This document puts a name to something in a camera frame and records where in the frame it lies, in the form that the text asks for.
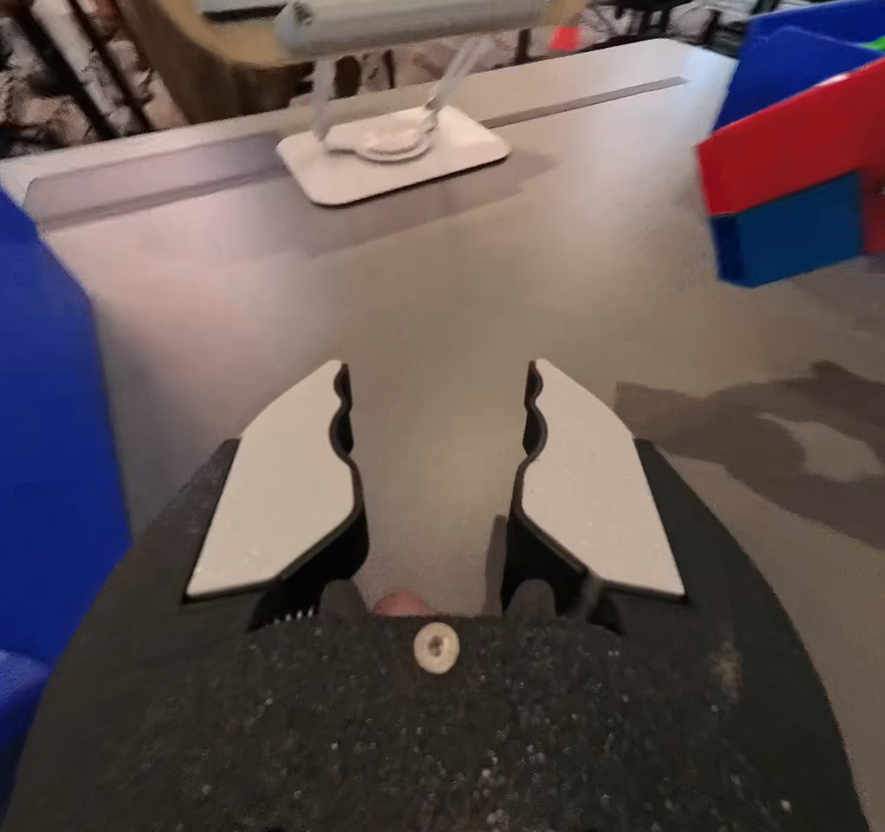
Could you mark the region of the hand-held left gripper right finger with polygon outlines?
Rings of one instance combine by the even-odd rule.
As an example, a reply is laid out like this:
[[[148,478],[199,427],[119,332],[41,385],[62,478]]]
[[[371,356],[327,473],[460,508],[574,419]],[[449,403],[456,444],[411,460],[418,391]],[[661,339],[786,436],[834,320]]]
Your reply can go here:
[[[534,581],[549,587],[555,614],[579,620],[612,594],[683,602],[687,590],[631,430],[549,360],[529,362],[524,406],[502,609]]]

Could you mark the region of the blue plastic bin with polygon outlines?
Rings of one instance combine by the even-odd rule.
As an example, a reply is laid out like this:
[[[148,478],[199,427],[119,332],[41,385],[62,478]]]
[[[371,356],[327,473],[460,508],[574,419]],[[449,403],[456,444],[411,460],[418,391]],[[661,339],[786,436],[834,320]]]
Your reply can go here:
[[[129,544],[91,302],[3,189],[3,814],[50,674]]]
[[[884,0],[839,0],[760,15],[749,25],[717,131],[881,58]]]

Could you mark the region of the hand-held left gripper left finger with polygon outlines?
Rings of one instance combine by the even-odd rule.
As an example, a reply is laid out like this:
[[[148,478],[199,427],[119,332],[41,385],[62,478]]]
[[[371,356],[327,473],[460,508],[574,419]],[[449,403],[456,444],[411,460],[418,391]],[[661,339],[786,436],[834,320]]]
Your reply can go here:
[[[249,423],[186,601],[253,595],[253,617],[307,617],[329,583],[360,571],[370,540],[351,409],[348,366],[330,360]]]

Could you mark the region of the red two-stud toy block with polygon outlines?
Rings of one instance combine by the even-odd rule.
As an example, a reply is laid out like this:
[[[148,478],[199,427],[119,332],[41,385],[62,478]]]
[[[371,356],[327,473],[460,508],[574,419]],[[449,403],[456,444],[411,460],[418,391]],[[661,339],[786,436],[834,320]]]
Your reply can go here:
[[[884,174],[884,60],[716,131],[698,147],[712,216],[735,214],[849,173]]]

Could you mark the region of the blue single-stud toy block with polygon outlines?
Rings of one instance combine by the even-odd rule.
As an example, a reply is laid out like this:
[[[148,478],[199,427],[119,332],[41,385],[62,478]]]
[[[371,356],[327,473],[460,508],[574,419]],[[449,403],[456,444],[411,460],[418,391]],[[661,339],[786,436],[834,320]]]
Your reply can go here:
[[[857,173],[709,219],[719,278],[757,288],[812,273],[864,251]]]

